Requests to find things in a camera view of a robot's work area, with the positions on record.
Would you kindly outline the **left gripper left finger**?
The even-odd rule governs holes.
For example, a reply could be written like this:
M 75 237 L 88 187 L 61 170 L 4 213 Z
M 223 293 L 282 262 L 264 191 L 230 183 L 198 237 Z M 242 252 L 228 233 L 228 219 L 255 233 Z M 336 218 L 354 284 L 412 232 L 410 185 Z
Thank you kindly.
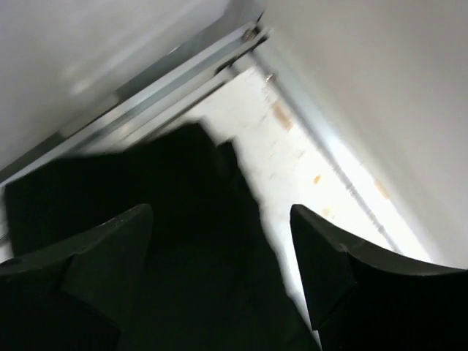
M 153 224 L 138 205 L 1 264 L 2 350 L 116 350 Z

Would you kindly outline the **black trousers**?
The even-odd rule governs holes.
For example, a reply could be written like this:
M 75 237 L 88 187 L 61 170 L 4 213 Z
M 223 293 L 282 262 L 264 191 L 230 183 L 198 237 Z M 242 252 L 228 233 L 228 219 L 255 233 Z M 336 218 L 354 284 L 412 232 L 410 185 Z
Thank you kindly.
M 153 226 L 121 350 L 316 350 L 287 294 L 231 142 L 186 124 L 110 154 L 59 158 L 4 190 L 22 255 L 148 205 Z

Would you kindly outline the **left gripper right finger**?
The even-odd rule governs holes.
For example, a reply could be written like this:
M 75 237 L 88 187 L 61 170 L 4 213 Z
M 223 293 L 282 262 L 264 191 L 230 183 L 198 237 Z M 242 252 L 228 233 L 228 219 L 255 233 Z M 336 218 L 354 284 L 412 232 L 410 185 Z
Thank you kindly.
M 324 350 L 465 350 L 467 272 L 405 257 L 303 205 L 290 226 Z

